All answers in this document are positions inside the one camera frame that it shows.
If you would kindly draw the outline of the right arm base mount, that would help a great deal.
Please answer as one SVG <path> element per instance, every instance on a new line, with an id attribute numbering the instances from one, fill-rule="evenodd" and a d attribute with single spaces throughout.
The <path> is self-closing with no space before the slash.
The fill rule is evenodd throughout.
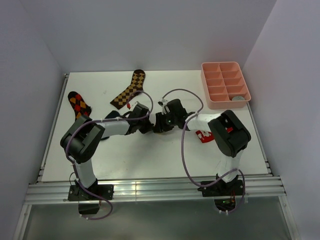
<path id="1" fill-rule="evenodd" d="M 245 183 L 243 180 L 234 178 L 230 182 L 219 180 L 216 184 L 209 187 L 198 187 L 197 190 L 201 192 L 202 197 L 223 197 L 215 199 L 214 205 L 220 214 L 229 215 L 238 206 L 236 197 L 241 197 L 239 204 L 245 200 Z"/>

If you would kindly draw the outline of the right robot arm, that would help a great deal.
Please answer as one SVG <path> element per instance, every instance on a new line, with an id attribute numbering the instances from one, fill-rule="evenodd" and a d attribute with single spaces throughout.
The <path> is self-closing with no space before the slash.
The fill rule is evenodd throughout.
<path id="1" fill-rule="evenodd" d="M 235 181 L 238 180 L 240 159 L 252 137 L 247 128 L 232 110 L 222 113 L 207 114 L 187 112 L 180 99 L 158 102 L 162 107 L 161 112 L 155 114 L 154 133 L 165 133 L 178 127 L 182 130 L 180 142 L 180 154 L 186 176 L 196 186 L 208 188 L 216 184 L 217 191 L 222 195 L 229 194 Z M 213 140 L 221 152 L 222 161 L 216 174 L 216 180 L 212 183 L 201 184 L 190 175 L 185 160 L 185 135 L 187 131 L 203 131 L 212 133 Z"/>

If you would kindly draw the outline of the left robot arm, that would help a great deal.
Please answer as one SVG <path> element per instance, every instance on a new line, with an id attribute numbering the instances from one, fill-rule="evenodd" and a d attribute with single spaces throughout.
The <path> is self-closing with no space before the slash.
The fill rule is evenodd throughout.
<path id="1" fill-rule="evenodd" d="M 76 181 L 81 183 L 79 194 L 91 200 L 98 193 L 98 180 L 93 171 L 92 156 L 99 143 L 111 136 L 126 136 L 140 131 L 145 134 L 152 130 L 149 120 L 150 110 L 137 102 L 132 110 L 120 115 L 111 111 L 103 120 L 93 120 L 83 115 L 79 117 L 60 140 L 60 146 L 67 151 L 76 170 Z"/>

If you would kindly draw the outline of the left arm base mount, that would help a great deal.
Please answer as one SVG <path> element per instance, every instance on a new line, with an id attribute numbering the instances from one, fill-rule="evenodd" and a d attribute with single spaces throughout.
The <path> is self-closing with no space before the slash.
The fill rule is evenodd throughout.
<path id="1" fill-rule="evenodd" d="M 101 201 L 112 200 L 113 184 L 96 184 L 84 190 L 78 183 L 70 186 L 67 200 L 78 202 L 78 212 L 81 215 L 95 215 L 100 210 Z"/>

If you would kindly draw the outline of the yellow ankle sock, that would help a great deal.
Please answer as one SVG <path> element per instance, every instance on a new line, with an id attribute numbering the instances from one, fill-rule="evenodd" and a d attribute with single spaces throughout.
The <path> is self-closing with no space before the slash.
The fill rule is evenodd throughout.
<path id="1" fill-rule="evenodd" d="M 158 136 L 166 136 L 167 135 L 166 132 L 154 132 L 154 134 L 156 134 Z"/>

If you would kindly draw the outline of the grey ankle sock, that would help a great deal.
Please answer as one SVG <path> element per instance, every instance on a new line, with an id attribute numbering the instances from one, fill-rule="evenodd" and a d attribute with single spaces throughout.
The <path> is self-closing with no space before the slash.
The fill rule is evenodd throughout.
<path id="1" fill-rule="evenodd" d="M 246 101 L 246 99 L 241 95 L 234 96 L 231 100 L 234 102 Z"/>

